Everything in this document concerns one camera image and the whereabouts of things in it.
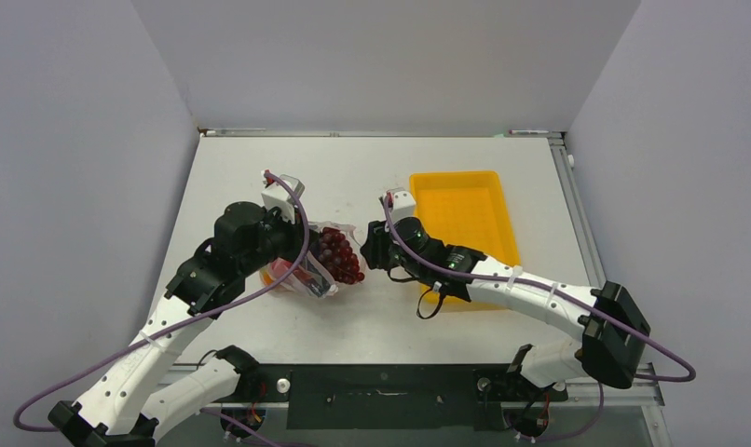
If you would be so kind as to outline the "clear zip top bag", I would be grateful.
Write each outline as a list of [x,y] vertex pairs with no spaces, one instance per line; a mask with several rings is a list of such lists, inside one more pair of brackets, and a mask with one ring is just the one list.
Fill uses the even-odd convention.
[[300,295],[308,298],[328,298],[332,297],[338,292],[358,285],[345,285],[341,283],[335,283],[332,276],[321,266],[321,263],[313,255],[312,249],[319,239],[320,230],[324,226],[331,226],[342,229],[349,236],[353,238],[353,244],[355,251],[360,257],[362,268],[365,273],[365,261],[360,254],[361,244],[355,236],[356,227],[347,223],[335,223],[331,221],[325,222],[312,222],[309,226],[311,242],[309,244],[307,257],[300,263],[300,265],[292,272],[290,276],[284,279],[274,289],[277,293],[292,293],[294,295]]

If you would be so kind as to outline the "red grape bunch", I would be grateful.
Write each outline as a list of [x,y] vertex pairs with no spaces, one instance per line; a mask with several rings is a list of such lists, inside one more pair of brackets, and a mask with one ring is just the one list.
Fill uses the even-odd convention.
[[342,229],[324,226],[312,252],[335,283],[355,285],[364,281],[365,273],[353,238]]

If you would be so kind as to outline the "yellow plastic tray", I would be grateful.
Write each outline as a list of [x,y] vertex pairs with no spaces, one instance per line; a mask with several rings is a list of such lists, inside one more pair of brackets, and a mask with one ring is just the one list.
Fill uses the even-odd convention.
[[431,237],[521,263],[498,174],[492,170],[415,173],[415,216]]

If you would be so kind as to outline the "red tomato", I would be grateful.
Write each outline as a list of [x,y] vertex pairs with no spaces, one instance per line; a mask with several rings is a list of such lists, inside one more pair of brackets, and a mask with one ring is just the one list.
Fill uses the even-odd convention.
[[265,267],[264,278],[268,278],[269,281],[274,282],[285,275],[292,265],[291,261],[278,258]]

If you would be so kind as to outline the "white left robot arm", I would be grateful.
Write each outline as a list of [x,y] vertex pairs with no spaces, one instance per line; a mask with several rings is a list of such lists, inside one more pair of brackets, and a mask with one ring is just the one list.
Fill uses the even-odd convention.
[[50,410],[52,427],[74,446],[154,446],[208,404],[252,397],[259,363],[234,345],[177,382],[157,384],[202,332],[245,299],[247,278],[278,259],[302,260],[309,241],[306,212],[291,199],[227,206],[130,346],[102,362],[107,371],[90,389]]

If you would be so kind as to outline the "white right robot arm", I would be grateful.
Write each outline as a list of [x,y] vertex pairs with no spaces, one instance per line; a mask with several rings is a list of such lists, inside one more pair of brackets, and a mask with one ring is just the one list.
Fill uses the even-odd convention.
[[650,328],[617,283],[593,288],[531,275],[481,251],[430,237],[416,217],[392,227],[370,222],[361,253],[369,268],[400,267],[441,299],[503,307],[564,332],[562,342],[525,345],[515,355],[507,386],[520,399],[580,377],[618,389],[635,380]]

